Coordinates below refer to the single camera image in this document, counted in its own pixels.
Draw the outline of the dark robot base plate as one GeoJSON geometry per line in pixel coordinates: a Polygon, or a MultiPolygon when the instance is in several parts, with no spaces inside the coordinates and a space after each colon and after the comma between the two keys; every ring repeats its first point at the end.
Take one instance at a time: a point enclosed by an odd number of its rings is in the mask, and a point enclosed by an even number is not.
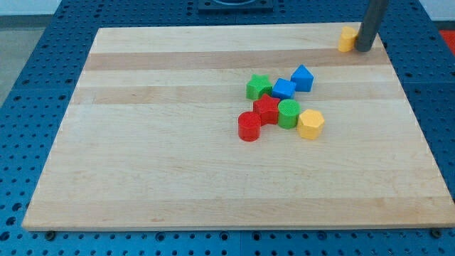
{"type": "Polygon", "coordinates": [[[198,11],[270,11],[274,0],[198,0],[198,11]]]}

